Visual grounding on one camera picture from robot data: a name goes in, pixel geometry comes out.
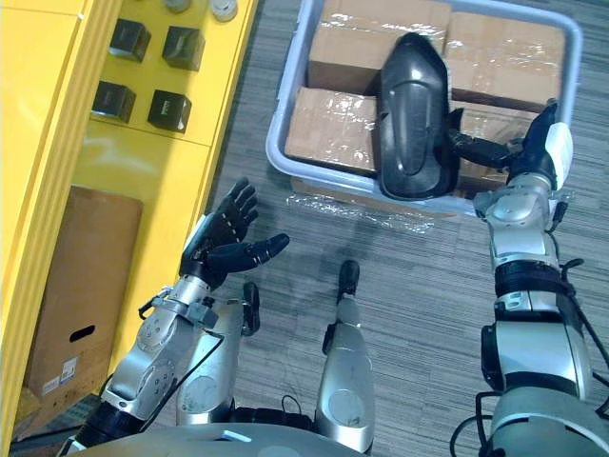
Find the cardboard box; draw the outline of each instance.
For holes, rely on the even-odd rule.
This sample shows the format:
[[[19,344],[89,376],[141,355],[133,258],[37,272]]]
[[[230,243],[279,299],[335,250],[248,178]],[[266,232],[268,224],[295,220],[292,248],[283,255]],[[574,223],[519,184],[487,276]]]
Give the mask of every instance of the cardboard box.
[[[463,108],[461,131],[470,136],[506,144],[524,138],[536,115],[518,111],[464,102],[452,102],[452,109]],[[505,184],[504,172],[461,159],[458,189],[472,192],[493,190]]]
[[[285,155],[324,167],[374,175],[376,99],[300,88]]]
[[[372,95],[397,39],[426,35],[439,53],[450,18],[447,3],[427,0],[326,0],[311,45],[311,88]]]
[[[563,54],[559,29],[454,12],[444,59],[454,100],[540,112],[560,95]]]
[[[141,214],[138,200],[71,188],[24,378],[40,406],[15,426],[16,436],[106,380]]]

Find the label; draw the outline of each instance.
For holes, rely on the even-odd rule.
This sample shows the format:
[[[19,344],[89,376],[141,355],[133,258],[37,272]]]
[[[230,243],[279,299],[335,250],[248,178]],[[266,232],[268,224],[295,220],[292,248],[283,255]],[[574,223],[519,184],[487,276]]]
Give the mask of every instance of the label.
[[[42,394],[47,395],[52,390],[55,390],[59,387],[59,376],[55,376],[50,381],[46,382],[42,386]]]
[[[67,359],[64,362],[64,367],[61,370],[60,384],[64,384],[70,380],[76,374],[76,363],[78,362],[78,356]]]

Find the plastic bin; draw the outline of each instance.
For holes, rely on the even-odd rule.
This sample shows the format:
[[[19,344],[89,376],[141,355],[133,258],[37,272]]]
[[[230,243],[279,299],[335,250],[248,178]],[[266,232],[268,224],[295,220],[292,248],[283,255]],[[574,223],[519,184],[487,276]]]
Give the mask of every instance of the plastic bin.
[[[564,31],[565,54],[562,67],[559,119],[569,125],[575,103],[581,58],[582,34],[578,24],[572,19],[552,11],[492,0],[448,0],[448,3],[453,6],[454,11],[476,12],[545,24]],[[266,156],[269,162],[279,171],[302,178],[306,183],[317,188],[340,190],[425,211],[474,215],[470,200],[450,195],[421,201],[392,200],[382,194],[375,179],[298,162],[284,155],[292,111],[298,89],[305,84],[308,53],[323,8],[324,0],[303,0],[301,4],[297,28],[285,61],[284,76],[277,97],[277,108],[266,137]]]

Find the black block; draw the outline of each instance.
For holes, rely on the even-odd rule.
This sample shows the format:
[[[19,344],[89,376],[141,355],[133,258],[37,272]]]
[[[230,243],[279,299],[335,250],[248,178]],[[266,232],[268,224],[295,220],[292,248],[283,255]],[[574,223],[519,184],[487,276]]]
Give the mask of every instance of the black block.
[[[110,41],[110,54],[142,62],[150,41],[150,33],[144,24],[118,19]]]
[[[199,29],[169,27],[163,47],[163,58],[171,67],[198,71],[205,39]]]
[[[191,106],[190,100],[185,95],[155,90],[148,121],[158,129],[184,133],[187,130]]]
[[[100,81],[91,110],[100,116],[129,122],[134,102],[135,93],[127,86]]]

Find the floor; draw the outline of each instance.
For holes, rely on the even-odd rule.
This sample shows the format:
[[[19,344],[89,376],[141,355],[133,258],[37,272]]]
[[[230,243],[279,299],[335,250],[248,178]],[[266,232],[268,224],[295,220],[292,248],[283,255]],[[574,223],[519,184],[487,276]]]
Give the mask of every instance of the floor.
[[[567,181],[577,200],[557,236],[563,259],[586,261],[572,281],[609,345],[609,2],[519,3],[565,13],[584,30],[572,123],[576,156]],[[376,383],[373,455],[448,455],[454,427],[473,413],[474,395],[487,390],[480,372],[480,329],[493,320],[495,298],[487,229],[467,217],[412,218],[384,228],[344,211],[294,204],[289,178],[266,161],[265,138],[299,5],[299,0],[261,0],[214,190],[217,204],[240,176],[249,177],[259,192],[261,216],[248,240],[281,231],[291,237],[279,257],[233,275],[219,290],[218,295],[237,296],[243,281],[254,280],[263,301],[262,328],[242,343],[236,399],[250,407],[281,407],[289,393],[312,415],[337,273],[343,260],[355,259],[362,269],[358,301]],[[605,372],[596,352],[592,357]],[[597,387],[592,403],[606,394]],[[167,406],[158,423],[171,425],[174,417]],[[477,455],[476,443],[468,429],[459,455]]]

